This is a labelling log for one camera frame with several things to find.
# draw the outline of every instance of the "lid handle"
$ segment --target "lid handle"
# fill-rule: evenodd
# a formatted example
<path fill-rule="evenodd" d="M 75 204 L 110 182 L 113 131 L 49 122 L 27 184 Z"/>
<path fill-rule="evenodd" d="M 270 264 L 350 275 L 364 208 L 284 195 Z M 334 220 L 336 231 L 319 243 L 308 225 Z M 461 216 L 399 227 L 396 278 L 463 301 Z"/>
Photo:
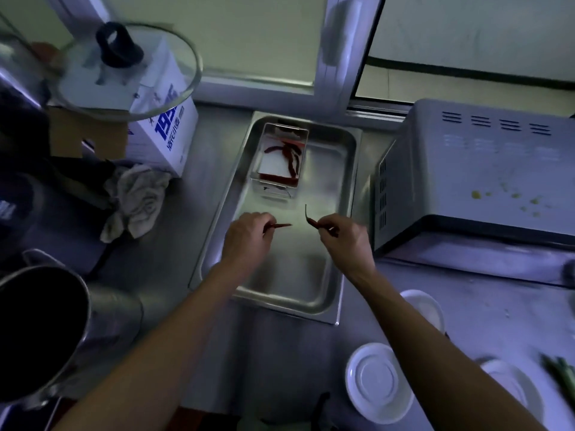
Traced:
<path fill-rule="evenodd" d="M 108 39 L 114 32 L 116 37 L 110 42 Z M 119 22 L 109 21 L 98 28 L 96 42 L 100 47 L 102 62 L 112 68 L 130 68 L 144 58 L 144 51 Z"/>

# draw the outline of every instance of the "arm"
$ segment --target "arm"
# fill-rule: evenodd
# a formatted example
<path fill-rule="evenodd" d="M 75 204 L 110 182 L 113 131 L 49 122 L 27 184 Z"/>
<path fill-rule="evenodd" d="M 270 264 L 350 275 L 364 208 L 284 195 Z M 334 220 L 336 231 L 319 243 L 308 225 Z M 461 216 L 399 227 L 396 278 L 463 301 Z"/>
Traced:
<path fill-rule="evenodd" d="M 435 429 L 545 429 L 377 272 L 365 227 L 339 215 L 318 222 L 339 229 L 339 237 L 320 229 L 321 241 L 371 307 Z"/>
<path fill-rule="evenodd" d="M 55 431 L 145 431 L 166 426 L 197 364 L 214 316 L 263 261 L 269 213 L 243 214 L 226 234 L 221 261 L 162 324 L 76 404 Z"/>

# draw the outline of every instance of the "stainless steel pot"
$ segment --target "stainless steel pot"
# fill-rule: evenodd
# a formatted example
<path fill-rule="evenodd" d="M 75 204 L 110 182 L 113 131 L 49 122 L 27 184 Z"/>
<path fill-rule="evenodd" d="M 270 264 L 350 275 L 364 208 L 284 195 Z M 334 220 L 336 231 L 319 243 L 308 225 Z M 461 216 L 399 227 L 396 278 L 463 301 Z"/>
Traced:
<path fill-rule="evenodd" d="M 86 285 L 48 254 L 0 280 L 0 405 L 42 406 L 71 376 L 138 334 L 141 302 Z"/>

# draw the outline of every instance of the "white plate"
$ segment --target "white plate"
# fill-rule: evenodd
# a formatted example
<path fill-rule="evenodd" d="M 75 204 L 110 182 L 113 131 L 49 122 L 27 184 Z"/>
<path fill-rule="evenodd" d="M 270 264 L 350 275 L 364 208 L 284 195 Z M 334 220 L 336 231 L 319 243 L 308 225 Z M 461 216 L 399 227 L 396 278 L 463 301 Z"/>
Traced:
<path fill-rule="evenodd" d="M 543 400 L 535 384 L 527 375 L 502 360 L 489 360 L 483 363 L 481 368 L 511 393 L 539 422 L 543 423 Z"/>
<path fill-rule="evenodd" d="M 404 290 L 401 296 L 409 302 L 427 321 L 445 334 L 445 318 L 441 306 L 433 297 L 421 290 Z"/>
<path fill-rule="evenodd" d="M 346 389 L 363 417 L 383 425 L 402 419 L 414 397 L 392 348 L 382 343 L 368 343 L 351 355 Z"/>

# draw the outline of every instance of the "glass pane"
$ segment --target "glass pane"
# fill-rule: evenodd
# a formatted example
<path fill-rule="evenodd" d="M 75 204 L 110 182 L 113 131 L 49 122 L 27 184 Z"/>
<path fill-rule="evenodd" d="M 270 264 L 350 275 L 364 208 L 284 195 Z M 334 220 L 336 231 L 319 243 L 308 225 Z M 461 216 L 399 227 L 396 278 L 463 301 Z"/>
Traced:
<path fill-rule="evenodd" d="M 311 84 L 326 0 L 106 0 L 124 21 L 174 27 L 204 73 Z"/>
<path fill-rule="evenodd" d="M 46 42 L 61 47 L 72 40 L 72 35 L 46 0 L 0 0 L 0 12 L 28 42 Z"/>
<path fill-rule="evenodd" d="M 575 111 L 575 0 L 385 0 L 356 97 Z"/>

